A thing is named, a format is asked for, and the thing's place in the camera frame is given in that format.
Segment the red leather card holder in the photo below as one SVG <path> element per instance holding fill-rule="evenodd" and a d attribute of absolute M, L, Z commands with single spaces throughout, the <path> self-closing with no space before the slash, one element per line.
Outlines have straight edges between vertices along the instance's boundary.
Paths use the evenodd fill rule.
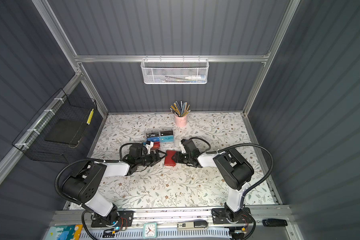
<path fill-rule="evenodd" d="M 173 160 L 175 153 L 176 153 L 176 151 L 174 151 L 174 150 L 166 151 L 167 155 L 165 157 L 164 166 L 167 166 L 167 167 L 175 167 L 176 166 L 176 162 Z"/>

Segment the clear acrylic card organizer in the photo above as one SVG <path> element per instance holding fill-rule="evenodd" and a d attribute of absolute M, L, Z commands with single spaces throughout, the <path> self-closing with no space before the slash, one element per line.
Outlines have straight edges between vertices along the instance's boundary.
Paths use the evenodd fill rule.
<path fill-rule="evenodd" d="M 175 135 L 174 128 L 157 128 L 145 130 L 146 142 L 152 142 L 151 149 L 174 149 Z"/>

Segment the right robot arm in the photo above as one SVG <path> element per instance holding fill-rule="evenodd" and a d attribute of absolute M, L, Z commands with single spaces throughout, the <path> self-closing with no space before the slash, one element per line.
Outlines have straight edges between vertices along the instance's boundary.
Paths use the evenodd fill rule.
<path fill-rule="evenodd" d="M 181 150 L 175 152 L 171 159 L 177 164 L 194 168 L 217 168 L 223 180 L 229 186 L 228 198 L 224 213 L 212 213 L 216 218 L 224 216 L 228 222 L 236 223 L 245 215 L 244 199 L 246 190 L 255 171 L 252 165 L 237 150 L 239 147 L 249 147 L 250 144 L 237 144 L 222 150 L 212 151 L 211 144 L 199 137 L 182 139 Z"/>

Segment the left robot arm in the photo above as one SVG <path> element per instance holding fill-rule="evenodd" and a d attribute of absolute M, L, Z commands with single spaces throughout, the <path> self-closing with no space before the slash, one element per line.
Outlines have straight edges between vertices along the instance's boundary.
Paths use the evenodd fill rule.
<path fill-rule="evenodd" d="M 107 200 L 98 190 L 104 177 L 130 176 L 138 167 L 153 167 L 167 153 L 152 149 L 153 142 L 127 143 L 119 148 L 119 160 L 84 158 L 65 166 L 56 176 L 54 187 L 57 194 L 84 208 L 101 219 L 106 226 L 115 226 L 124 218 L 118 214 L 115 204 Z"/>

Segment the red card in organizer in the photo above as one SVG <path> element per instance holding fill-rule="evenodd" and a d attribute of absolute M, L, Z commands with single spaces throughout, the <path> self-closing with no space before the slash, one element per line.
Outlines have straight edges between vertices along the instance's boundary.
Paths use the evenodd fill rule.
<path fill-rule="evenodd" d="M 154 142 L 154 145 L 152 147 L 153 150 L 158 150 L 160 148 L 161 144 L 160 142 Z"/>

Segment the blue card in organizer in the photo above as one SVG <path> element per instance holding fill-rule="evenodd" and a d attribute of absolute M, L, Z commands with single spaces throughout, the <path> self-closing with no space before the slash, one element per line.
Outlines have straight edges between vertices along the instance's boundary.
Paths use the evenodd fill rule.
<path fill-rule="evenodd" d="M 160 141 L 160 137 L 150 137 L 150 138 L 147 138 L 147 141 L 150 141 L 150 142 L 159 142 L 159 141 Z"/>

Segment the teal card in organizer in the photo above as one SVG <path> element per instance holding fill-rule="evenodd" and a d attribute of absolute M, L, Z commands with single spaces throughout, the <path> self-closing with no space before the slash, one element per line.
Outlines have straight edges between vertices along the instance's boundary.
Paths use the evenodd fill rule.
<path fill-rule="evenodd" d="M 160 136 L 161 143 L 171 143 L 174 141 L 175 141 L 174 136 Z"/>

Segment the black card in organizer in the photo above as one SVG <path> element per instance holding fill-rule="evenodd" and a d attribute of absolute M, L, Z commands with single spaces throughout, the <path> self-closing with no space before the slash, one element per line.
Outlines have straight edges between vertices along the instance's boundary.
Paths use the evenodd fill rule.
<path fill-rule="evenodd" d="M 174 135 L 173 130 L 160 131 L 160 136 L 173 136 L 173 135 Z"/>

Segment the coloured pencils bundle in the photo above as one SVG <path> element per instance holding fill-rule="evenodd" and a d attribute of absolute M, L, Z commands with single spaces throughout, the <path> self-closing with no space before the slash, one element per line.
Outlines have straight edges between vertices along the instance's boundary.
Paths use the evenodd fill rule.
<path fill-rule="evenodd" d="M 170 107 L 171 112 L 176 116 L 176 117 L 185 117 L 191 110 L 190 110 L 190 105 L 187 102 L 183 102 L 183 101 L 175 101 L 171 107 Z"/>

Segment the silver black usb device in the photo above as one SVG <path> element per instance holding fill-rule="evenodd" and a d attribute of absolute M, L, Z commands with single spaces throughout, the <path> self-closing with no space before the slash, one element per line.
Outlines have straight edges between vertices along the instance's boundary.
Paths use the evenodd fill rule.
<path fill-rule="evenodd" d="M 208 228 L 208 226 L 209 226 L 209 223 L 205 220 L 177 223 L 178 231 L 205 230 Z"/>

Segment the small teal desk clock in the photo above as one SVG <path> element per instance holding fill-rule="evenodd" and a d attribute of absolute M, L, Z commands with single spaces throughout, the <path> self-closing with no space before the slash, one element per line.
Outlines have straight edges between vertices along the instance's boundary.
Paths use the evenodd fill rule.
<path fill-rule="evenodd" d="M 143 238 L 153 239 L 158 235 L 157 223 L 146 223 L 143 227 Z"/>

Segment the yellow tag on basket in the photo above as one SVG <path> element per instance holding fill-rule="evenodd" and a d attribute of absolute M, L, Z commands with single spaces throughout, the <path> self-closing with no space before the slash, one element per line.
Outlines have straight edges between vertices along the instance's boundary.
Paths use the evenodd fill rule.
<path fill-rule="evenodd" d="M 90 111 L 90 113 L 89 113 L 89 115 L 88 115 L 87 121 L 86 121 L 86 124 L 87 124 L 87 125 L 90 125 L 90 124 L 91 124 L 93 115 L 94 115 L 94 109 L 91 109 L 91 111 Z"/>

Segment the pens in white basket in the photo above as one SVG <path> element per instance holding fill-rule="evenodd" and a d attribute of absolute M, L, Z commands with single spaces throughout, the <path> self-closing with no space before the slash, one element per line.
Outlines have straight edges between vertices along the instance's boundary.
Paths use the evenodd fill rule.
<path fill-rule="evenodd" d="M 191 76 L 165 76 L 166 81 L 177 81 L 177 82 L 190 82 L 190 83 L 206 83 L 206 75 L 191 75 Z"/>

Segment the colourful picture book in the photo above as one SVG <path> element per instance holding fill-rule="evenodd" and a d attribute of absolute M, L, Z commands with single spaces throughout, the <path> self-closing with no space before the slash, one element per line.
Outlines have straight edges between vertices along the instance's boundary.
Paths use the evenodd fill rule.
<path fill-rule="evenodd" d="M 81 235 L 83 225 L 68 225 L 50 227 L 45 240 L 78 240 Z"/>

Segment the black remote on rail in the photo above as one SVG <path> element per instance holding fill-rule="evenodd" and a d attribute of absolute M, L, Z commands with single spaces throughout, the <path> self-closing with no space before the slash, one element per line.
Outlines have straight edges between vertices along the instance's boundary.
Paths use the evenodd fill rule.
<path fill-rule="evenodd" d="M 265 227 L 286 227 L 288 222 L 282 219 L 264 219 L 262 220 L 263 226 Z"/>

